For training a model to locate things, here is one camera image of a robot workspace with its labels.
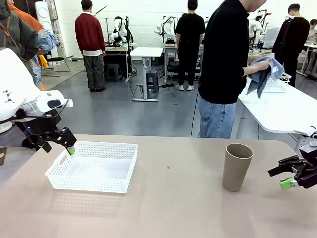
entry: desk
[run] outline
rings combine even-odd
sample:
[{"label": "desk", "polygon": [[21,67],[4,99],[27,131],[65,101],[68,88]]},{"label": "desk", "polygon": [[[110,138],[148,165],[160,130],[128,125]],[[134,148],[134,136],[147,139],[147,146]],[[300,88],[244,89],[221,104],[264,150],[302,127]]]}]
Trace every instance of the desk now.
[{"label": "desk", "polygon": [[[256,122],[266,131],[272,133],[296,134],[309,126],[317,126],[317,100],[287,85],[284,93],[240,94],[239,100],[244,105],[237,132],[241,138],[248,110]],[[304,137],[297,142],[295,151],[305,143]]]},{"label": "desk", "polygon": [[[135,43],[131,43],[130,44],[130,49],[132,49],[133,46],[135,46]],[[117,57],[117,56],[123,56],[125,57],[125,64],[123,65],[122,63],[120,63],[120,67],[121,68],[125,68],[126,69],[126,80],[125,82],[128,82],[130,79],[130,74],[129,74],[129,62],[128,62],[128,56],[129,56],[129,51],[127,47],[106,47],[106,56],[104,57],[104,61],[105,61],[105,72],[107,70],[107,63],[111,63],[110,60],[107,60],[108,56],[112,56],[112,57]]]},{"label": "desk", "polygon": [[[164,79],[164,84],[167,83],[167,64],[168,64],[168,53],[177,53],[177,45],[175,44],[163,44],[162,45],[164,48],[164,66],[165,66],[165,79]],[[204,45],[200,46],[200,51],[199,53],[201,54],[201,61],[203,61],[203,56],[204,56]]]},{"label": "desk", "polygon": [[[2,238],[293,238],[317,234],[317,190],[283,191],[267,170],[294,151],[279,141],[240,140],[254,157],[239,193],[221,186],[235,140],[78,135],[137,143],[127,194],[54,190],[44,176],[62,151],[51,144],[0,189]],[[164,148],[159,153],[157,148]]]},{"label": "desk", "polygon": [[310,44],[304,44],[304,46],[307,47],[307,51],[306,51],[306,55],[305,55],[305,59],[304,59],[304,62],[303,62],[303,66],[302,66],[302,69],[301,71],[299,72],[299,74],[303,75],[303,76],[307,76],[306,74],[304,74],[304,68],[305,68],[305,63],[306,63],[306,60],[308,58],[308,52],[309,52],[309,48],[312,48],[313,50],[317,49],[317,46],[316,45],[310,45]]},{"label": "desk", "polygon": [[158,99],[148,99],[147,94],[147,66],[146,60],[149,58],[149,70],[152,69],[151,66],[151,58],[158,58],[162,55],[163,48],[159,47],[138,47],[131,52],[131,57],[142,57],[142,65],[143,65],[143,98],[134,98],[133,100],[136,102],[158,102]]}]

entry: plastic basket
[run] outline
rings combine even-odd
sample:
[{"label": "plastic basket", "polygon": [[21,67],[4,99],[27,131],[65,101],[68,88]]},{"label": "plastic basket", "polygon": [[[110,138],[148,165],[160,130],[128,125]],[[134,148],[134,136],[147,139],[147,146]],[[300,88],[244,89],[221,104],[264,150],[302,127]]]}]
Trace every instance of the plastic basket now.
[{"label": "plastic basket", "polygon": [[137,160],[137,144],[77,141],[45,173],[55,189],[126,193]]}]

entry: hand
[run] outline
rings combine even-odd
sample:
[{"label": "hand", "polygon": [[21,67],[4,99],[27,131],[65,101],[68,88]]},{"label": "hand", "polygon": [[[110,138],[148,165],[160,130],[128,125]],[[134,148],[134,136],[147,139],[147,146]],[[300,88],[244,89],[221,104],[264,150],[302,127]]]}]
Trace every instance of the hand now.
[{"label": "hand", "polygon": [[267,59],[266,61],[261,61],[254,65],[257,71],[266,70],[269,67],[269,63],[272,61],[272,58]]}]

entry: stool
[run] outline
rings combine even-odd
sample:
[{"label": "stool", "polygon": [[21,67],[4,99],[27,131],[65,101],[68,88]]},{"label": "stool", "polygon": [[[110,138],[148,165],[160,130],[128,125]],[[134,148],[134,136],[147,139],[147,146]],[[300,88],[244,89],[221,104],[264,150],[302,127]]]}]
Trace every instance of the stool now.
[{"label": "stool", "polygon": [[147,71],[147,89],[153,90],[154,93],[159,92],[159,77],[158,72],[155,70]]},{"label": "stool", "polygon": [[107,65],[107,79],[119,82],[122,79],[122,72],[118,63],[109,63]]}]

